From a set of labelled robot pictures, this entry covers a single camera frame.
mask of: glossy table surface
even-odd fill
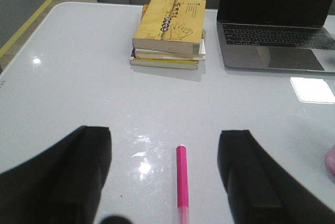
[[[64,3],[50,12],[0,75],[0,172],[80,125],[106,126],[113,158],[95,223],[111,215],[176,223],[179,144],[188,150],[191,223],[233,223],[217,167],[219,135],[249,129],[335,210],[324,166],[335,144],[335,76],[226,70],[216,10],[206,11],[207,59],[199,70],[131,66],[140,17],[141,6],[132,5]],[[325,27],[334,36],[335,18]],[[296,91],[318,96],[306,103]]]

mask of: laptop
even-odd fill
[[[335,73],[323,28],[332,0],[220,0],[217,30],[227,69]]]

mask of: pink marker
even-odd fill
[[[186,147],[180,145],[177,151],[178,216],[180,224],[188,224],[188,179]]]

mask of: stack of books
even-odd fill
[[[205,0],[151,0],[132,39],[130,64],[198,69],[205,60]]]

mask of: pink object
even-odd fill
[[[335,145],[326,153],[325,166],[329,177],[335,183]]]
[[[178,191],[178,216],[180,224],[188,224],[188,178],[186,147],[180,145],[177,152],[177,191]]]

